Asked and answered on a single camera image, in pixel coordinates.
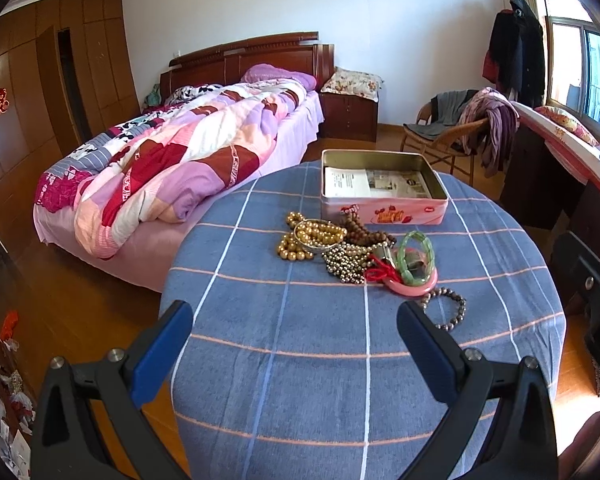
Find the bead bracelet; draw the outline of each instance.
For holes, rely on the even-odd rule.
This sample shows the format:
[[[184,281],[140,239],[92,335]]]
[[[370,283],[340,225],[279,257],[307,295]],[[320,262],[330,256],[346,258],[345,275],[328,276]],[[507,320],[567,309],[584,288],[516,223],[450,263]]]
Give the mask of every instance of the bead bracelet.
[[[453,316],[448,323],[436,325],[436,328],[439,328],[446,332],[451,332],[456,327],[456,325],[462,323],[462,320],[464,319],[464,314],[466,313],[466,300],[465,298],[460,296],[460,294],[457,294],[450,288],[446,288],[443,286],[441,288],[434,288],[431,292],[425,294],[420,300],[419,305],[424,311],[426,311],[429,305],[429,301],[431,300],[431,298],[435,298],[436,296],[446,296],[449,299],[454,300],[458,304],[458,311],[456,312],[456,315]]]

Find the screw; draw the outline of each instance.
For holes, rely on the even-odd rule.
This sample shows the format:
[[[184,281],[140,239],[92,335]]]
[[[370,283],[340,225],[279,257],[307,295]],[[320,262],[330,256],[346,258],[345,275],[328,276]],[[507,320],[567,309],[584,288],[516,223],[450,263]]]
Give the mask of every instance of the screw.
[[[482,353],[477,348],[467,348],[464,351],[464,357],[469,361],[479,361],[482,359]]]
[[[526,356],[523,359],[523,363],[527,368],[529,368],[529,370],[535,370],[536,368],[538,368],[538,359],[530,355]]]
[[[64,366],[64,357],[62,357],[61,355],[57,355],[56,357],[51,359],[49,366],[51,366],[53,370],[59,370]]]
[[[107,359],[112,363],[120,362],[124,357],[125,351],[122,348],[112,348],[107,352]]]

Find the wooden headboard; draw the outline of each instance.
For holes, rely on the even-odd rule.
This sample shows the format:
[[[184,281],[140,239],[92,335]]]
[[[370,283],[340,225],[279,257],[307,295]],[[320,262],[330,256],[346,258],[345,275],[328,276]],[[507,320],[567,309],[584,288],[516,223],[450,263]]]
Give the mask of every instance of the wooden headboard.
[[[333,75],[333,45],[306,43],[317,40],[317,32],[290,32],[220,44],[175,57],[169,63],[172,68],[160,75],[160,95],[164,100],[184,85],[231,85],[259,63],[312,74],[319,90]]]

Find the black coat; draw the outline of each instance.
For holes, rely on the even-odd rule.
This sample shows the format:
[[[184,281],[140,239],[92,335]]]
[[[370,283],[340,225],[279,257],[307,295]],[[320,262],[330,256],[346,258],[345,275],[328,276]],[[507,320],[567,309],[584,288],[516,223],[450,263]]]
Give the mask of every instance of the black coat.
[[[510,0],[513,12],[496,16],[489,52],[500,68],[499,87],[518,92],[518,101],[535,108],[544,97],[542,27],[525,0]]]

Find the blue plaid tablecloth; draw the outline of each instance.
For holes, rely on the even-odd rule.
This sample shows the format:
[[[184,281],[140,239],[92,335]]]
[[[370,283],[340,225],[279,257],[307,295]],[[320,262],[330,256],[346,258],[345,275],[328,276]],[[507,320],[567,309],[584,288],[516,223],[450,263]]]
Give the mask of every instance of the blue plaid tablecloth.
[[[467,298],[452,336],[490,360],[535,355],[554,396],[566,322],[538,248],[499,206],[440,176],[451,200],[422,230],[439,284]],[[393,480],[445,411],[398,335],[402,298],[343,284],[319,257],[276,255],[289,211],[319,218],[319,190],[319,162],[249,183],[212,206],[174,260],[160,312],[173,300],[194,310],[171,395],[195,480]],[[454,311],[438,298],[427,309],[433,322]],[[454,476],[472,466],[494,409]]]

